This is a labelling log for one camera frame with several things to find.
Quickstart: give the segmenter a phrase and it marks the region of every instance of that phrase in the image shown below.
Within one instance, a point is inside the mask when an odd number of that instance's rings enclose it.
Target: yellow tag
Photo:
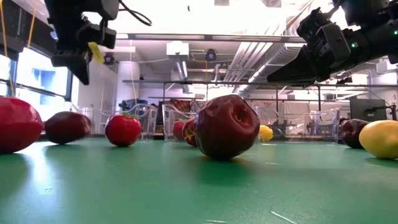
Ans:
[[[98,48],[98,44],[96,42],[89,42],[88,43],[88,47],[91,49],[92,53],[93,53],[93,57],[95,58],[95,60],[99,63],[104,63],[104,57],[101,54],[100,49]]]

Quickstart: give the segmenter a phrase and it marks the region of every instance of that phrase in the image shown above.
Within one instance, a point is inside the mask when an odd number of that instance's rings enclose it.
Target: green table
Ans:
[[[0,223],[397,223],[398,161],[256,144],[231,162],[184,143],[38,142],[0,156]]]

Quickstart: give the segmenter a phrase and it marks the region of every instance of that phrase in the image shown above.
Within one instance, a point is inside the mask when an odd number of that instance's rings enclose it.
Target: monitor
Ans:
[[[386,102],[384,100],[349,99],[351,119],[361,119],[369,122],[385,120],[387,119],[385,106]]]

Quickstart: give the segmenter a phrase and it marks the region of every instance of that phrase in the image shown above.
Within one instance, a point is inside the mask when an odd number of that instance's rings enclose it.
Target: clear plastic bin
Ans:
[[[128,111],[106,111],[94,108],[84,108],[70,105],[69,111],[81,113],[91,119],[91,134],[105,134],[105,125],[110,116],[115,113],[127,113],[136,115],[141,122],[141,136],[139,140],[145,141],[154,138],[157,108],[152,105],[136,104]]]
[[[257,106],[255,111],[260,124],[272,129],[273,140],[338,142],[338,108],[304,114],[278,114],[269,106]]]
[[[174,123],[181,120],[188,120],[195,116],[195,113],[184,113],[173,105],[162,105],[163,107],[163,132],[165,141],[179,141],[173,134]]]

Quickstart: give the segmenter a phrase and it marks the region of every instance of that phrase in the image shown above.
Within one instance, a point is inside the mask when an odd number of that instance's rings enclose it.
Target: dark red apple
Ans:
[[[134,144],[141,135],[141,123],[128,114],[112,115],[105,125],[105,136],[109,142],[119,147]]]
[[[0,118],[0,154],[25,149],[43,130],[39,113],[18,98],[0,96]]]
[[[193,128],[193,122],[195,118],[189,119],[185,122],[184,127],[182,128],[182,133],[185,141],[191,145],[197,147],[197,139],[195,137],[195,130]]]
[[[199,149],[214,159],[230,159],[250,149],[260,129],[257,114],[238,95],[208,101],[194,125]]]
[[[66,144],[89,135],[91,121],[85,115],[62,111],[44,123],[45,134],[50,142]]]
[[[184,136],[182,134],[182,128],[184,127],[185,122],[183,121],[176,121],[173,125],[173,135],[178,139],[183,141]]]
[[[359,134],[367,124],[369,124],[369,122],[360,119],[345,121],[340,126],[341,140],[349,147],[354,149],[363,149],[359,142]]]

